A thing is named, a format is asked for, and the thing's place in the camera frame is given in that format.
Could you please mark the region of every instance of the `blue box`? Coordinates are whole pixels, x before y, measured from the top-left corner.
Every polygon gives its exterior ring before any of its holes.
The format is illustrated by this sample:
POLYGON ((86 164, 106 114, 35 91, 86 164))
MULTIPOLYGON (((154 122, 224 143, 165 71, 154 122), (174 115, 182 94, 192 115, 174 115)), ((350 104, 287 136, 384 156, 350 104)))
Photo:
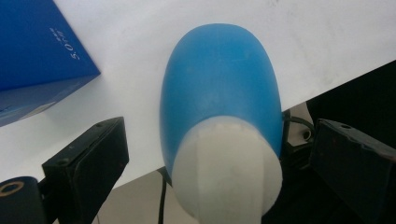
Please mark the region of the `blue box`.
POLYGON ((100 74, 51 0, 0 0, 0 126, 39 113, 100 74))

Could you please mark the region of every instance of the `gray floor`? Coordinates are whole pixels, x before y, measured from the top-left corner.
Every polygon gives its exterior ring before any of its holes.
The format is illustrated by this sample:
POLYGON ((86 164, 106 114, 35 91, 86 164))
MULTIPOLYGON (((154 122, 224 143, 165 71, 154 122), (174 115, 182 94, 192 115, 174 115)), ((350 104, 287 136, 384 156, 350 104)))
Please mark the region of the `gray floor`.
MULTIPOLYGON (((297 105, 291 110, 293 116, 311 121, 306 105, 297 105)), ((289 140, 294 145, 303 143, 302 133, 306 128, 299 124, 290 126, 289 140)), ((157 172, 142 176, 113 191, 98 213, 94 224, 152 224, 158 222, 162 177, 157 172)), ((172 188, 166 192, 164 223, 196 224, 178 204, 172 188)))

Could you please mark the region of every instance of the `white table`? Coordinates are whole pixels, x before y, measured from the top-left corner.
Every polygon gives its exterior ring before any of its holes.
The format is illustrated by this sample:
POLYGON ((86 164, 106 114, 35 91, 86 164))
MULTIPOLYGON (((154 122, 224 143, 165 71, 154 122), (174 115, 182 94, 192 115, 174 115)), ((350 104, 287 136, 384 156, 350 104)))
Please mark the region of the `white table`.
POLYGON ((125 117, 131 158, 117 186, 163 166, 163 73, 177 41, 199 25, 232 23, 257 36, 283 109, 396 59, 394 0, 55 2, 102 75, 51 109, 0 128, 0 181, 43 178, 41 163, 116 116, 125 117))

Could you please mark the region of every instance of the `black device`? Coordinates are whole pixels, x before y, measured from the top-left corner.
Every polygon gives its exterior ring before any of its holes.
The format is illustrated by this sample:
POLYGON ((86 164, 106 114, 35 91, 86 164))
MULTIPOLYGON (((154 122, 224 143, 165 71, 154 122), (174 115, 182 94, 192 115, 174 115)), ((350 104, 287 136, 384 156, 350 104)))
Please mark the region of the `black device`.
POLYGON ((128 162, 123 118, 96 123, 42 164, 42 181, 0 183, 0 223, 91 224, 128 162))

